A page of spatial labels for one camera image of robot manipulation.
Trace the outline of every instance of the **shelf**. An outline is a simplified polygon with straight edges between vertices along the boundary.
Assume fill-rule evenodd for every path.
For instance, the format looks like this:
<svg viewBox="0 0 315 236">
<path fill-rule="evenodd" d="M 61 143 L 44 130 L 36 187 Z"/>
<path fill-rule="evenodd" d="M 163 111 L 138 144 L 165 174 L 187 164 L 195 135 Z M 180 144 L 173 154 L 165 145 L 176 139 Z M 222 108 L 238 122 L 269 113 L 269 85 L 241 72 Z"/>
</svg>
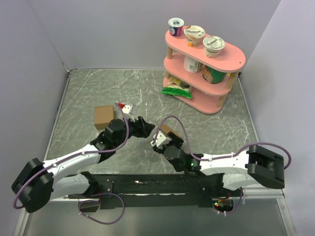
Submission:
<svg viewBox="0 0 315 236">
<path fill-rule="evenodd" d="M 164 78 L 163 80 L 164 87 L 166 86 L 167 82 L 168 82 L 168 79 Z M 219 97 L 209 96 L 194 87 L 191 88 L 191 96 L 192 96 L 192 99 L 188 99 L 181 96 L 175 96 L 175 97 L 187 103 L 188 105 L 194 107 L 198 111 L 202 113 L 206 113 L 206 114 L 217 113 L 222 108 L 222 107 L 217 107 Z"/>
<path fill-rule="evenodd" d="M 206 57 L 203 49 L 203 43 L 197 47 L 190 47 L 186 44 L 185 34 L 178 38 L 174 38 L 167 31 L 165 35 L 166 44 L 186 56 L 189 56 L 215 70 L 221 72 L 235 72 L 239 71 L 246 62 L 246 58 L 242 50 L 238 47 L 225 42 L 225 47 L 221 50 L 217 58 Z"/>
<path fill-rule="evenodd" d="M 198 73 L 189 73 L 184 69 L 184 58 L 185 55 L 180 53 L 173 53 L 172 59 L 165 58 L 165 70 L 168 71 L 171 75 L 174 75 L 175 77 L 181 79 L 182 81 L 195 87 L 196 89 L 203 91 L 206 94 L 212 96 L 222 96 L 228 94 L 230 90 L 225 88 L 226 82 L 228 80 L 228 75 L 221 83 L 210 84 L 202 77 L 204 66 L 202 67 L 202 70 Z"/>
</svg>

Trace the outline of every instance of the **metal frame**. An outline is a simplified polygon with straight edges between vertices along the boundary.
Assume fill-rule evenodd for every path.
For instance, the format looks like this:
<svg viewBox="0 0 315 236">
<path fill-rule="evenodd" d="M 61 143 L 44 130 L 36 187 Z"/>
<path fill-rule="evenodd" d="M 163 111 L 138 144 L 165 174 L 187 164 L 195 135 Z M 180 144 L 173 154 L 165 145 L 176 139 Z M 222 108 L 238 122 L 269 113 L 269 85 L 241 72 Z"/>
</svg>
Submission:
<svg viewBox="0 0 315 236">
<path fill-rule="evenodd" d="M 238 83 L 239 83 L 239 85 L 241 87 L 241 91 L 242 91 L 242 95 L 243 95 L 243 98 L 244 98 L 244 101 L 245 101 L 245 105 L 246 105 L 247 111 L 248 111 L 250 119 L 251 119 L 251 123 L 252 123 L 253 131 L 254 131 L 255 139 L 258 141 L 258 135 L 257 135 L 256 129 L 255 129 L 255 125 L 254 125 L 253 120 L 252 120 L 252 116 L 251 116 L 251 113 L 250 113 L 250 110 L 249 110 L 246 98 L 244 96 L 244 91 L 243 91 L 243 87 L 242 87 L 241 81 L 240 81 L 239 78 L 237 78 L 237 79 L 238 79 Z M 55 119 L 55 122 L 54 122 L 53 130 L 52 130 L 49 142 L 48 142 L 48 146 L 47 146 L 47 149 L 46 149 L 44 160 L 47 159 L 48 151 L 49 151 L 49 148 L 50 148 L 50 145 L 51 145 L 52 138 L 53 138 L 54 133 L 55 133 L 56 125 L 57 125 L 57 122 L 58 122 L 58 118 L 59 118 L 59 115 L 60 115 L 61 107 L 62 107 L 63 100 L 64 100 L 64 97 L 65 97 L 65 94 L 66 94 L 66 91 L 67 91 L 67 88 L 68 88 L 69 81 L 70 81 L 70 76 L 68 77 L 68 80 L 67 80 L 66 85 L 65 85 L 65 89 L 63 91 L 63 96 L 61 98 L 61 101 L 60 101 L 60 104 L 59 104 L 59 108 L 58 108 L 58 111 L 57 111 L 57 114 L 56 114 L 56 119 Z M 283 193 L 282 190 L 268 189 L 268 188 L 262 187 L 261 185 L 258 184 L 258 185 L 254 185 L 252 187 L 246 188 L 245 192 L 244 192 L 244 199 L 270 199 L 270 198 L 276 198 L 277 199 L 279 210 L 280 210 L 280 213 L 281 213 L 281 216 L 282 216 L 282 219 L 283 219 L 283 224 L 285 226 L 287 235 L 288 236 L 296 236 L 297 234 L 295 232 L 295 228 L 293 226 L 292 219 L 291 219 L 289 210 L 287 208 L 287 205 L 286 205 L 286 202 L 285 202 L 285 199 L 284 199 L 284 193 Z M 53 202 L 79 202 L 78 199 L 69 199 L 68 197 L 56 198 L 56 199 L 53 199 L 52 201 Z M 21 213 L 20 213 L 20 216 L 19 216 L 16 228 L 15 228 L 15 231 L 14 231 L 14 234 L 13 234 L 14 236 L 23 236 L 27 224 L 30 223 L 29 215 L 30 214 L 27 213 L 24 209 L 21 210 Z"/>
</svg>

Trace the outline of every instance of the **three-tier shelf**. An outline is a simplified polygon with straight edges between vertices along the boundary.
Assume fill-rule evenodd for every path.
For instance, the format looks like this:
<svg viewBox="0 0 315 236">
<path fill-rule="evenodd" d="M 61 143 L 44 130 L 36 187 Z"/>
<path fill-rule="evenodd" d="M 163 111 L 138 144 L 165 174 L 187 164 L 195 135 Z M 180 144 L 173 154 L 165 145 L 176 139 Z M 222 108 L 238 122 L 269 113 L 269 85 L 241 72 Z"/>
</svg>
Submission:
<svg viewBox="0 0 315 236">
<path fill-rule="evenodd" d="M 180 37 L 175 38 L 167 32 L 165 41 L 167 44 L 167 57 L 164 59 L 166 77 L 163 80 L 163 86 L 166 86 L 170 75 L 174 75 L 191 85 L 192 99 L 176 96 L 178 99 L 200 112 L 206 114 L 217 113 L 222 108 L 227 94 L 232 89 L 238 72 L 245 64 L 246 58 L 244 53 L 236 46 L 226 42 L 225 47 L 217 58 L 208 58 L 204 53 L 203 44 L 201 43 L 197 47 L 188 46 L 183 33 Z M 203 63 L 202 70 L 195 74 L 187 72 L 184 69 L 185 56 Z M 227 75 L 221 83 L 210 84 L 202 76 L 205 65 L 231 74 L 230 76 Z"/>
</svg>

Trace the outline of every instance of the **table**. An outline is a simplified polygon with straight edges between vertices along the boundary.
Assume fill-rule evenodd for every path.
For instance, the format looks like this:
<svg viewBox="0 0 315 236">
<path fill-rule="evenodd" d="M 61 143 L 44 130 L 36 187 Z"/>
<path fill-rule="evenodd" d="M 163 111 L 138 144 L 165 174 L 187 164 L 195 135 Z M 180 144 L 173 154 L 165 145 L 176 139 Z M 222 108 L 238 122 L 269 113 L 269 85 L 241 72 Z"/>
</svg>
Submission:
<svg viewBox="0 0 315 236">
<path fill-rule="evenodd" d="M 255 141 L 238 81 L 223 108 L 217 114 L 206 115 L 172 96 L 162 95 L 164 77 L 163 70 L 71 71 L 47 159 L 73 152 L 93 140 L 99 133 L 94 127 L 94 107 L 111 105 L 115 101 L 137 105 L 136 114 L 156 126 L 168 114 L 179 116 L 196 153 L 229 153 Z M 115 113 L 121 118 L 117 109 Z M 166 124 L 183 135 L 175 120 L 168 120 Z M 162 155 L 152 151 L 150 140 L 132 137 L 114 156 L 81 171 L 93 174 L 175 173 Z M 73 200 L 53 201 L 32 214 L 24 235 L 286 235 L 276 199 L 246 201 L 227 218 L 216 216 L 212 209 L 193 206 L 127 208 L 124 217 L 111 226 L 79 217 L 77 202 Z M 111 220 L 120 210 L 103 210 L 94 216 Z"/>
</svg>

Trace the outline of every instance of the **yogurt lid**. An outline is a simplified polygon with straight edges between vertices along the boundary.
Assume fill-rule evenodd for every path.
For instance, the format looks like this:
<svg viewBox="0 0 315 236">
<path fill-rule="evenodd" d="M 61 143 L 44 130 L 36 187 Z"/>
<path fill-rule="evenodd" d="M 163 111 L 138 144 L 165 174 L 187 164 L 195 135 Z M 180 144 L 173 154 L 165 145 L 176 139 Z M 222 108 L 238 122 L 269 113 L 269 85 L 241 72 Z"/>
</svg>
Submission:
<svg viewBox="0 0 315 236">
<path fill-rule="evenodd" d="M 209 49 L 221 50 L 225 47 L 225 41 L 217 36 L 208 36 L 203 39 L 203 45 Z"/>
<path fill-rule="evenodd" d="M 184 34 L 190 38 L 202 38 L 205 35 L 205 30 L 200 26 L 187 26 Z"/>
<path fill-rule="evenodd" d="M 182 27 L 184 21 L 181 18 L 172 18 L 168 20 L 168 24 L 172 27 Z"/>
</svg>

